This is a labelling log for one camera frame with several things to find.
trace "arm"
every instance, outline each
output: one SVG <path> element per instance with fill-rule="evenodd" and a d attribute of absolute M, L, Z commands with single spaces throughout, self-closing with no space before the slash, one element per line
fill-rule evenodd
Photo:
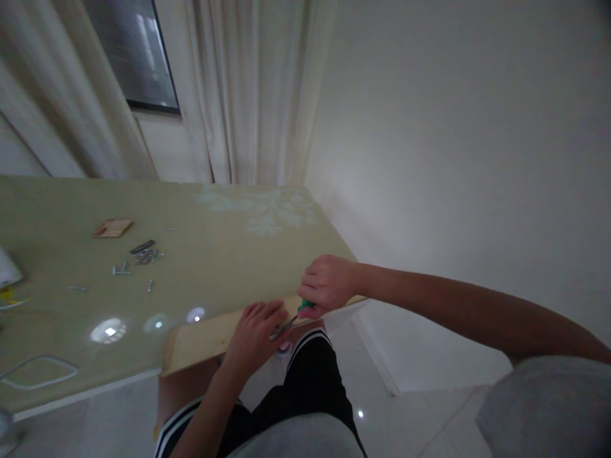
<path fill-rule="evenodd" d="M 515 296 L 433 275 L 401 272 L 322 256 L 305 270 L 297 293 L 317 304 L 302 316 L 317 318 L 353 295 L 417 313 L 512 363 L 539 355 L 580 356 L 611 364 L 611 350 L 577 323 Z"/>
<path fill-rule="evenodd" d="M 286 321 L 282 301 L 249 305 L 229 342 L 223 364 L 215 373 L 201 404 L 176 444 L 171 458 L 216 457 L 221 439 L 244 385 L 290 335 L 269 340 L 273 329 Z"/>

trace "white cable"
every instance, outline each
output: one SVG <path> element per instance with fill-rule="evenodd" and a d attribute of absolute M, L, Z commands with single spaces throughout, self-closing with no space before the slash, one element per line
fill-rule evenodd
<path fill-rule="evenodd" d="M 42 359 L 44 361 L 51 361 L 52 363 L 56 363 L 59 366 L 65 367 L 67 369 L 72 370 L 71 373 L 69 373 L 68 375 L 64 375 L 63 377 L 59 377 L 59 378 L 55 378 L 53 380 L 49 380 L 47 382 L 43 382 L 41 384 L 38 385 L 22 385 L 16 382 L 12 382 L 10 380 L 8 380 L 8 376 L 11 375 L 13 372 L 15 372 L 17 369 L 25 366 L 27 363 L 31 363 L 32 361 L 35 361 L 37 359 Z M 4 372 L 3 374 L 0 375 L 0 382 L 4 383 L 6 385 L 9 385 L 12 388 L 18 389 L 18 390 L 22 390 L 22 391 L 32 391 L 35 389 L 39 389 L 45 386 L 49 386 L 49 385 L 53 385 L 59 382 L 63 382 L 64 380 L 67 380 L 71 377 L 74 377 L 76 375 L 76 373 L 78 372 L 78 366 L 69 363 L 68 361 L 58 358 L 56 356 L 46 356 L 46 355 L 42 355 L 42 356 L 34 356 L 31 357 L 29 359 L 26 359 L 25 361 L 22 361 L 21 363 L 17 364 L 16 366 L 13 366 L 12 368 L 10 368 L 8 371 Z"/>
<path fill-rule="evenodd" d="M 10 305 L 3 305 L 2 307 L 0 307 L 0 310 L 8 310 L 8 309 L 12 309 L 13 307 L 17 307 L 17 306 L 19 306 L 19 305 L 21 305 L 21 304 L 23 304 L 23 303 L 26 303 L 28 300 L 29 300 L 29 298 L 28 298 L 28 299 L 24 299 L 24 300 L 22 300 L 22 301 L 20 301 L 20 302 L 14 303 L 14 304 L 10 304 Z"/>

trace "table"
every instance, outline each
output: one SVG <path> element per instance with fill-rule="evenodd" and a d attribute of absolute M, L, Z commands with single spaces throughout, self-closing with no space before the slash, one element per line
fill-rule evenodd
<path fill-rule="evenodd" d="M 78 367 L 31 391 L 0 383 L 0 406 L 16 420 L 158 373 L 168 330 L 188 317 L 294 293 L 321 254 L 355 259 L 302 188 L 4 176 L 0 199 L 0 246 L 25 275 L 13 292 L 29 298 L 0 311 L 0 373 L 41 355 Z M 134 224 L 120 238 L 92 238 L 109 218 Z M 113 275 L 149 239 L 165 256 Z M 69 374 L 36 360 L 9 378 Z"/>

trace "floor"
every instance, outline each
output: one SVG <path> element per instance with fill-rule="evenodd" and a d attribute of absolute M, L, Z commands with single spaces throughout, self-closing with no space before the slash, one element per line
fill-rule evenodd
<path fill-rule="evenodd" d="M 490 453 L 474 423 L 489 387 L 391 397 L 352 321 L 331 335 L 355 422 L 370 457 L 479 458 Z M 241 396 L 253 408 L 280 384 L 287 359 L 272 358 Z M 11 458 L 151 457 L 157 380 L 152 378 L 25 420 Z"/>

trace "gray sleeve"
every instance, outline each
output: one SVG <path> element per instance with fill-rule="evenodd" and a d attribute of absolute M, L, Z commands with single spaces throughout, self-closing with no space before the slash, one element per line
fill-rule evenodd
<path fill-rule="evenodd" d="M 495 457 L 611 457 L 611 366 L 528 359 L 495 385 L 476 422 Z"/>

